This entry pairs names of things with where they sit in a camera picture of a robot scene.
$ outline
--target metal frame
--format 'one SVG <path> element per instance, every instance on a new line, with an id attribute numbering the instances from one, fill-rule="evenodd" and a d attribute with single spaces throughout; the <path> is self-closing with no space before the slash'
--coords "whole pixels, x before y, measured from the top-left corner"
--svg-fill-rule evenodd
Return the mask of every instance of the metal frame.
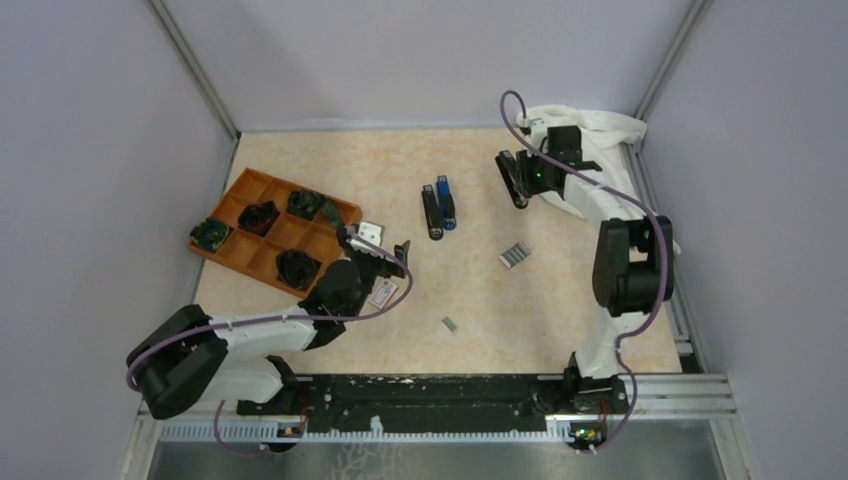
<path id="1" fill-rule="evenodd" d="M 152 14 L 157 19 L 168 37 L 172 48 L 191 75 L 198 92 L 206 101 L 211 112 L 224 130 L 233 139 L 232 155 L 227 170 L 231 165 L 232 158 L 238 147 L 238 138 L 241 132 L 236 128 L 223 101 L 215 91 L 211 81 L 206 76 L 203 68 L 192 52 L 188 41 L 180 31 L 179 26 L 173 18 L 164 0 L 145 0 Z M 673 73 L 674 67 L 680 60 L 681 54 L 691 39 L 692 31 L 703 18 L 704 13 L 712 4 L 712 0 L 695 0 L 687 11 L 678 32 L 670 45 L 665 58 L 661 62 L 645 96 L 635 113 L 635 117 L 646 119 L 653 109 L 662 90 Z M 654 209 L 658 208 L 656 196 L 650 183 L 650 176 L 645 167 L 644 156 L 638 147 L 623 147 L 624 158 L 627 163 L 634 187 L 641 198 Z M 196 278 L 199 279 L 202 271 L 202 263 L 198 263 Z M 196 291 L 195 281 L 189 289 L 193 295 Z M 698 339 L 697 329 L 692 321 L 692 314 L 685 296 L 685 288 L 678 284 L 675 295 L 670 301 L 670 323 L 678 352 L 681 356 L 694 355 L 697 363 L 706 371 L 708 365 L 703 357 L 703 349 Z M 547 378 L 555 378 L 556 375 L 546 375 Z M 625 378 L 625 386 L 629 394 L 632 394 L 632 383 Z M 744 432 L 739 421 L 736 405 L 733 401 L 732 392 L 727 378 L 721 374 L 657 374 L 637 375 L 639 385 L 639 398 L 636 410 L 632 416 L 633 421 L 686 421 L 686 420 L 709 420 L 715 439 L 715 451 L 720 461 L 724 475 L 728 479 L 760 478 L 748 449 Z M 121 478 L 124 480 L 141 480 L 147 478 L 156 445 L 160 441 L 181 441 L 191 437 L 193 441 L 210 441 L 210 427 L 212 423 L 212 411 L 192 411 L 184 414 L 179 420 L 160 422 L 150 417 L 145 408 L 141 408 L 136 419 L 130 443 L 127 448 Z M 569 422 L 594 421 L 597 415 L 549 415 L 546 417 L 548 431 L 539 432 L 527 441 L 562 441 L 563 428 L 567 428 Z M 270 428 L 280 424 L 297 423 L 296 417 L 260 417 L 258 420 L 245 421 L 233 413 L 222 415 L 223 427 L 242 427 L 241 434 L 236 429 L 225 430 L 225 437 L 235 441 L 258 441 L 263 435 L 267 437 Z M 265 430 L 256 429 L 257 425 L 266 427 Z M 515 435 L 397 435 L 385 434 L 380 430 L 363 432 L 362 435 L 307 435 L 302 441 L 308 442 L 351 442 L 351 441 L 451 441 L 451 442 L 487 442 L 487 441 L 521 441 Z"/>

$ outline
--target wooden tabletop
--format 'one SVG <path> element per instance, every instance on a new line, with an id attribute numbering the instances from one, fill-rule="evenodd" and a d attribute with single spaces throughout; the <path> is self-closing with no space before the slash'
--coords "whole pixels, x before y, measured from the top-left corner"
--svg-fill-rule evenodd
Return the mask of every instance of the wooden tabletop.
<path id="1" fill-rule="evenodd" d="M 597 235 L 541 199 L 513 207 L 495 167 L 517 148 L 502 129 L 246 133 L 230 184 L 247 167 L 362 207 L 386 226 L 383 246 L 412 241 L 410 296 L 383 317 L 350 323 L 331 344 L 283 356 L 297 373 L 561 373 L 597 314 Z M 456 230 L 427 236 L 421 187 L 447 175 Z M 511 270 L 498 256 L 531 255 Z M 395 279 L 405 288 L 406 282 Z M 297 298 L 206 262 L 196 301 L 210 314 L 279 310 Z M 373 311 L 370 305 L 363 313 Z M 451 332 L 442 323 L 449 317 Z M 665 315 L 625 343 L 636 372 L 679 372 Z"/>

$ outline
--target table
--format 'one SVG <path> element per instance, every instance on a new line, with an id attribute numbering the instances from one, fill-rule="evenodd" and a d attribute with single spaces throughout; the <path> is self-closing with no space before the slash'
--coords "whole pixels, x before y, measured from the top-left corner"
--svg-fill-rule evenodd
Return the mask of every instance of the table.
<path id="1" fill-rule="evenodd" d="M 513 207 L 494 164 L 518 148 L 503 129 L 245 133 L 229 184 L 265 171 L 358 204 L 386 226 L 384 247 L 410 239 L 410 296 L 377 319 L 350 323 L 331 344 L 283 357 L 308 373 L 561 373 L 596 316 L 591 271 L 597 235 L 541 199 Z M 429 239 L 421 187 L 447 175 L 458 227 Z M 507 270 L 498 255 L 532 254 Z M 405 281 L 398 281 L 405 288 Z M 212 262 L 196 301 L 210 314 L 283 309 L 297 298 Z M 373 311 L 370 305 L 363 313 Z M 451 332 L 449 317 L 458 327 Z M 665 313 L 625 344 L 636 372 L 680 372 Z"/>

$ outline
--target gray floor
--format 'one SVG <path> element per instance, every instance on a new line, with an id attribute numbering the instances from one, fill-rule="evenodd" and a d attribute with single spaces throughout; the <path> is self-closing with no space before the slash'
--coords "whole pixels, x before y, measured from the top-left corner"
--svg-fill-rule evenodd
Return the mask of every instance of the gray floor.
<path id="1" fill-rule="evenodd" d="M 214 443 L 167 443 L 159 445 L 149 479 L 724 478 L 706 422 L 634 422 L 597 457 L 567 455 L 566 448 L 551 444 L 310 444 L 282 455 L 242 459 Z"/>

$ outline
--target wall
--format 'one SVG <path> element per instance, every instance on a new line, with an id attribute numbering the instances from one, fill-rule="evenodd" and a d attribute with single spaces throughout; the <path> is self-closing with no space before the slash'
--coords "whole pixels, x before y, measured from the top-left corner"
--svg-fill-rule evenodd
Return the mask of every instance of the wall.
<path id="1" fill-rule="evenodd" d="M 141 1 L 0 3 L 0 478 L 114 478 L 229 139 Z"/>
<path id="2" fill-rule="evenodd" d="M 691 0 L 167 0 L 245 131 L 499 125 L 529 104 L 633 113 Z"/>
<path id="3" fill-rule="evenodd" d="M 848 3 L 716 1 L 649 118 L 707 357 L 764 478 L 848 468 Z"/>

